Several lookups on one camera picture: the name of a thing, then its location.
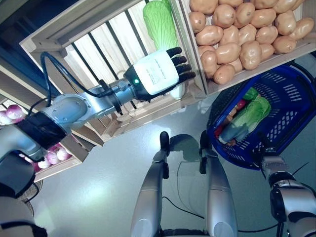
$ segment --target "onion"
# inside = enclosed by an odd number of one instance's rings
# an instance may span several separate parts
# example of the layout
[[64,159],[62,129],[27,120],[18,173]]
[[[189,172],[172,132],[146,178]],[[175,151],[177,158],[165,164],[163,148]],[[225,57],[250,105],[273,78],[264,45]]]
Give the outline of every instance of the onion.
[[59,162],[59,159],[57,158],[56,153],[54,152],[49,152],[46,155],[46,159],[48,160],[49,163],[51,164],[57,164]]
[[56,153],[60,148],[62,148],[62,146],[59,143],[57,143],[55,146],[52,146],[48,150]]
[[25,113],[23,113],[22,109],[18,105],[10,105],[8,109],[6,110],[6,115],[10,119],[20,119],[25,116]]
[[51,166],[47,159],[38,163],[39,168],[46,169]]
[[40,167],[39,167],[38,163],[32,163],[32,166],[33,166],[35,172],[39,172],[40,171]]
[[20,121],[22,121],[22,120],[24,120],[24,118],[17,118],[17,119],[15,119],[15,120],[13,120],[12,122],[13,122],[13,123],[18,123],[18,122],[20,122]]
[[0,111],[0,123],[1,125],[8,125],[12,123],[12,119],[10,119],[4,110]]
[[71,154],[68,154],[65,148],[60,148],[57,152],[57,158],[61,161],[67,160],[71,157]]

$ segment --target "basket handle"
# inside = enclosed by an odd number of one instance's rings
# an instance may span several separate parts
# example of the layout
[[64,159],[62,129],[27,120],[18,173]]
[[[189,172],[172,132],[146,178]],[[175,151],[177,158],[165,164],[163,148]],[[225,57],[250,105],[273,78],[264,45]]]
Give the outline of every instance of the basket handle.
[[309,80],[311,80],[312,84],[316,86],[316,78],[313,77],[313,75],[307,71],[303,66],[297,64],[294,60],[290,61],[287,63],[288,66],[294,66],[296,67],[298,70],[300,70],[301,72],[303,72],[308,78]]

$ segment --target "potato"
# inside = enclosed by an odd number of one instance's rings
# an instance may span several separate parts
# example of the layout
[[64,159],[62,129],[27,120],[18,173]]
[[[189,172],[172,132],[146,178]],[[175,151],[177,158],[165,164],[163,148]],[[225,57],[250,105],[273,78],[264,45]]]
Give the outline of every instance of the potato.
[[247,41],[255,40],[256,33],[257,33],[257,29],[251,24],[248,24],[242,27],[239,30],[239,34],[238,34],[238,44],[242,45],[243,43]]
[[256,7],[256,9],[271,8],[276,5],[278,0],[250,0]]
[[216,50],[216,58],[218,64],[228,64],[238,59],[241,47],[236,43],[228,43],[219,46]]
[[278,31],[275,26],[264,26],[258,30],[256,40],[259,44],[272,44],[278,36]]
[[204,52],[206,51],[215,51],[215,48],[212,47],[212,46],[209,46],[209,45],[206,45],[206,46],[199,46],[197,47],[197,50],[198,50],[198,53],[199,53],[199,56],[201,57],[202,54],[204,54]]
[[261,47],[257,41],[248,41],[241,46],[239,59],[246,70],[255,69],[261,62]]
[[218,0],[190,0],[191,11],[200,11],[205,15],[211,15],[218,5]]
[[311,17],[303,18],[302,20],[299,20],[298,22],[296,22],[296,28],[293,31],[293,33],[290,34],[289,36],[292,39],[300,40],[312,31],[312,29],[314,28],[314,25],[315,25],[315,21],[313,18]]
[[236,73],[239,73],[242,71],[242,64],[241,64],[241,61],[240,59],[236,59],[235,61],[229,63],[230,65],[233,65],[233,67],[235,68],[235,72]]
[[296,20],[293,11],[288,10],[277,16],[275,25],[280,35],[288,36],[293,33],[296,28]]
[[223,37],[219,41],[219,45],[225,45],[227,43],[238,43],[238,28],[236,26],[230,26],[223,31]]
[[193,11],[189,13],[189,19],[194,33],[198,33],[204,29],[206,17],[202,12]]
[[296,10],[305,0],[297,0],[294,6],[292,6],[291,10]]
[[219,5],[213,14],[212,24],[222,28],[228,28],[236,19],[235,10],[228,4]]
[[233,65],[227,64],[221,66],[214,74],[214,82],[220,85],[225,85],[234,78],[235,69]]
[[238,7],[243,3],[243,0],[219,0],[219,4],[228,4],[232,7]]
[[255,14],[255,10],[254,4],[250,2],[245,2],[239,5],[236,10],[236,20],[234,25],[237,28],[241,28],[249,24]]
[[228,115],[234,117],[235,114],[237,114],[237,110],[235,108],[233,108],[232,111],[230,111],[230,113]]
[[217,59],[214,51],[206,51],[201,56],[201,62],[207,79],[213,78],[217,71]]
[[275,48],[271,44],[261,44],[261,62],[266,61],[268,58],[270,58],[275,53]]
[[223,29],[218,26],[205,26],[204,29],[197,33],[196,41],[198,45],[214,45],[223,37]]
[[296,40],[290,36],[280,36],[274,41],[273,47],[276,54],[290,53],[296,47]]
[[223,121],[223,123],[221,124],[221,126],[226,126],[226,125],[229,124],[232,120],[233,120],[233,117],[230,116],[230,115],[227,115],[227,117],[225,118],[225,120]]
[[250,23],[256,28],[262,28],[270,25],[276,17],[277,13],[272,8],[256,10]]
[[285,13],[295,5],[297,0],[278,0],[277,4],[273,7],[277,14]]

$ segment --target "black cable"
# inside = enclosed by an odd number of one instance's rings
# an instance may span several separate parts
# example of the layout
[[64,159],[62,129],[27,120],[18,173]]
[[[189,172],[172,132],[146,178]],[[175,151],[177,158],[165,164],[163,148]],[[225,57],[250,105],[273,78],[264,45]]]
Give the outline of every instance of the black cable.
[[[186,213],[189,213],[189,214],[191,214],[191,215],[194,215],[194,216],[196,216],[196,217],[199,217],[199,218],[201,218],[201,219],[205,219],[203,216],[200,216],[200,215],[198,215],[198,214],[194,214],[194,213],[192,213],[192,212],[190,212],[190,211],[186,211],[186,210],[183,210],[182,208],[179,208],[179,207],[176,206],[168,197],[163,196],[162,199],[164,199],[164,198],[167,199],[175,208],[177,208],[177,209],[179,209],[179,210],[181,210],[181,211],[184,211],[184,212],[186,212]],[[267,231],[267,230],[273,229],[274,227],[277,227],[277,225],[278,225],[278,224],[275,224],[275,225],[273,225],[273,226],[270,226],[270,227],[267,227],[267,228],[264,228],[264,229],[261,229],[261,230],[255,230],[255,231],[243,231],[243,230],[238,230],[238,232],[241,232],[241,233],[258,233],[258,232],[263,232],[263,231]]]
[[95,94],[95,93],[92,93],[91,91],[89,91],[88,89],[86,89],[83,85],[81,85],[81,83],[79,81],[77,81],[77,79],[64,67],[64,65],[62,65],[55,57],[53,57],[52,55],[50,55],[49,53],[47,52],[43,52],[41,55],[40,55],[40,58],[41,58],[41,62],[42,62],[42,67],[43,67],[43,71],[44,71],[44,74],[45,74],[45,78],[47,78],[46,80],[49,80],[48,79],[48,74],[47,74],[47,70],[46,70],[46,65],[45,65],[45,57],[47,57],[51,62],[52,64],[60,71],[62,72],[64,75],[66,75],[68,78],[70,78],[70,80],[75,83],[81,90],[83,90],[84,92],[86,92],[87,94],[91,95],[91,96],[94,96],[94,97],[97,97],[97,98],[101,98],[101,97],[104,97],[104,96],[108,96],[108,95],[111,95],[113,92],[112,91],[104,91],[100,94]]
[[40,55],[40,64],[41,64],[41,67],[43,68],[44,78],[45,78],[46,86],[47,86],[47,104],[46,104],[46,107],[49,107],[49,106],[51,106],[51,85],[50,85],[48,72],[47,72],[47,68],[46,68],[46,63],[45,63],[46,56],[47,55],[45,53],[42,53]]
[[37,106],[37,105],[39,105],[41,102],[43,102],[43,101],[46,100],[46,99],[47,99],[47,98],[42,98],[42,99],[38,100],[37,102],[35,102],[35,103],[30,107],[29,113],[26,115],[25,118],[31,116],[32,110],[34,109],[34,107]]
[[40,189],[39,189],[39,187],[36,185],[36,183],[33,183],[33,185],[34,185],[34,187],[36,188],[36,193],[34,194],[34,196],[33,197],[31,197],[30,199],[28,199],[27,201],[25,201],[24,203],[28,203],[28,202],[30,202],[31,200],[33,200],[38,194],[39,194],[39,192],[40,192]]
[[242,231],[242,230],[238,230],[238,232],[241,232],[241,233],[258,233],[258,232],[263,232],[263,231],[267,231],[267,230],[271,230],[275,227],[277,227],[278,224],[275,224],[273,226],[270,226],[270,227],[267,227],[267,228],[264,228],[264,229],[261,229],[261,230],[256,230],[256,231]]
[[307,165],[307,164],[309,164],[309,162],[306,162],[305,164],[303,164],[301,167],[299,167],[296,171],[294,171],[294,173],[292,174],[292,175],[294,175],[294,174],[296,174],[298,171],[300,171],[305,165]]
[[175,208],[177,208],[177,209],[179,209],[179,210],[181,210],[181,211],[184,211],[184,212],[186,212],[186,213],[189,213],[189,214],[191,214],[191,215],[194,215],[194,216],[197,216],[197,217],[199,217],[199,218],[201,218],[201,219],[205,219],[204,217],[202,217],[202,216],[200,216],[200,215],[198,215],[198,214],[194,214],[194,213],[192,213],[192,212],[190,212],[190,211],[186,211],[186,210],[184,210],[184,209],[182,209],[182,208],[179,208],[178,206],[176,206],[169,198],[167,198],[166,196],[163,196],[162,197],[162,199],[167,199]]

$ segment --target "robotic hand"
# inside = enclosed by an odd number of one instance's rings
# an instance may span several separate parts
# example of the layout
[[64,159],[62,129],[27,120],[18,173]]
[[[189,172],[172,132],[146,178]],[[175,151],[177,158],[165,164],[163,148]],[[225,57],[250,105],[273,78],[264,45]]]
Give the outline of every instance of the robotic hand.
[[[120,107],[132,99],[148,101],[164,95],[176,85],[194,78],[191,66],[183,64],[187,59],[175,57],[181,52],[177,47],[150,54],[131,66],[123,79],[109,86],[102,81],[101,85],[81,94],[62,94],[51,106],[0,130],[0,236],[5,232],[10,236],[33,236],[41,232],[34,228],[28,208],[15,199],[35,178],[33,167],[18,154],[39,162],[47,149],[90,119],[120,112]],[[44,53],[44,56],[68,73],[51,55]]]

